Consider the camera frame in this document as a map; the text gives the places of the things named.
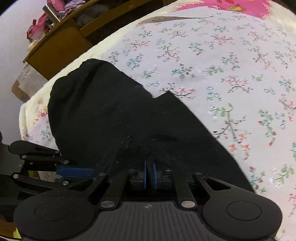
white wall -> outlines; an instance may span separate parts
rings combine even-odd
[[[18,115],[22,102],[11,92],[28,54],[27,30],[44,13],[46,0],[18,0],[0,16],[0,128],[3,143],[20,140]]]

pink bag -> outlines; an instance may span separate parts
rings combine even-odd
[[[66,5],[63,0],[47,0],[47,3],[51,3],[58,12],[63,11]]]

wooden table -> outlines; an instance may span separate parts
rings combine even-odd
[[[87,25],[79,27],[73,18],[87,7],[99,1],[90,0],[65,17],[38,42],[23,62],[28,62],[49,80],[93,46],[86,39],[88,35],[124,13],[151,0],[129,0],[116,8],[104,12]],[[163,0],[163,4],[167,5],[173,1],[175,0]]]

wooden drawer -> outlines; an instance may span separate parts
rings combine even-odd
[[[91,21],[89,24],[85,25],[80,29],[81,34],[86,37],[98,28],[102,27],[106,23],[109,23],[113,19],[125,14],[126,12],[135,9],[150,0],[130,0],[120,6],[113,8],[107,12],[104,12],[102,15],[97,17],[95,20]]]

bolt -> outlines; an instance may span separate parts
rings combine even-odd
[[[183,201],[181,206],[184,208],[193,208],[195,206],[195,202],[193,201]]]
[[[101,207],[104,207],[104,208],[112,208],[114,206],[115,206],[115,203],[113,201],[110,201],[110,200],[101,202]]]

